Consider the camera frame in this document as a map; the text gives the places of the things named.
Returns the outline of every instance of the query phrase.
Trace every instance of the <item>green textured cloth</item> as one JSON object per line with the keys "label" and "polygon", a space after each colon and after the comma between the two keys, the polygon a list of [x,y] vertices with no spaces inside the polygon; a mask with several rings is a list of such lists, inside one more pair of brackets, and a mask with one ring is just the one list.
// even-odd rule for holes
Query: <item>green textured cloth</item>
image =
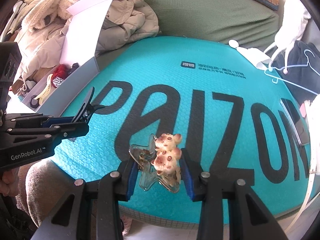
{"label": "green textured cloth", "polygon": [[197,38],[264,50],[274,42],[279,16],[254,0],[145,0],[163,35]]}

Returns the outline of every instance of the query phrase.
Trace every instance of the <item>red fuzzy item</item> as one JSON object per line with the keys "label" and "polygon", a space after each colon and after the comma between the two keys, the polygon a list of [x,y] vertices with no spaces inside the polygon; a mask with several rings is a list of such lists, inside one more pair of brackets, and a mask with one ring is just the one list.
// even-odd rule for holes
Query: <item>red fuzzy item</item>
{"label": "red fuzzy item", "polygon": [[66,79],[68,76],[68,68],[64,64],[60,64],[53,72],[53,75],[51,77],[51,83],[56,78],[59,77],[61,79]]}

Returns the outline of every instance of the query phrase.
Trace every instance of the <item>star-shaped hair clip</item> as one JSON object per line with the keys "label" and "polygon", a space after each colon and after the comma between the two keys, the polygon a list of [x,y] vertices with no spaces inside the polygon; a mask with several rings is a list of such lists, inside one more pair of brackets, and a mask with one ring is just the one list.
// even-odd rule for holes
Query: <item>star-shaped hair clip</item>
{"label": "star-shaped hair clip", "polygon": [[159,181],[170,192],[179,191],[181,150],[177,145],[181,141],[181,134],[163,133],[159,138],[151,134],[148,146],[130,146],[129,153],[142,171],[139,185],[143,190],[149,190]]}

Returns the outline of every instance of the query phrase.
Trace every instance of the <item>puffer jacket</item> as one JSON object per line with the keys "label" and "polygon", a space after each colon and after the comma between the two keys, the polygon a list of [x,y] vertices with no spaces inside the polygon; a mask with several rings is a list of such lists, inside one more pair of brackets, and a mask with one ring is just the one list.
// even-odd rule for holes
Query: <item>puffer jacket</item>
{"label": "puffer jacket", "polygon": [[[65,25],[64,22],[57,17],[42,29],[19,32],[15,41],[18,42],[22,61],[15,80],[21,76],[25,81],[37,69],[59,64],[68,30],[68,21]],[[113,0],[100,31],[95,55],[154,37],[158,31],[157,16],[144,0]]]}

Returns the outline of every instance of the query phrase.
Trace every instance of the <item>metal screw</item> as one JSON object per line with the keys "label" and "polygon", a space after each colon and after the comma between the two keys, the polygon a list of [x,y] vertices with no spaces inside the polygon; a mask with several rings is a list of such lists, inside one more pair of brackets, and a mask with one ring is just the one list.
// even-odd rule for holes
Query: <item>metal screw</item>
{"label": "metal screw", "polygon": [[118,171],[113,171],[110,173],[110,176],[113,177],[113,178],[117,178],[120,176],[120,173]]}
{"label": "metal screw", "polygon": [[244,179],[238,179],[238,180],[237,180],[237,184],[238,184],[239,186],[244,186],[244,185],[245,185]]}
{"label": "metal screw", "polygon": [[207,171],[203,171],[201,172],[201,177],[207,179],[210,177],[210,173]]}
{"label": "metal screw", "polygon": [[75,180],[75,185],[76,186],[81,186],[83,184],[83,179],[76,179]]}

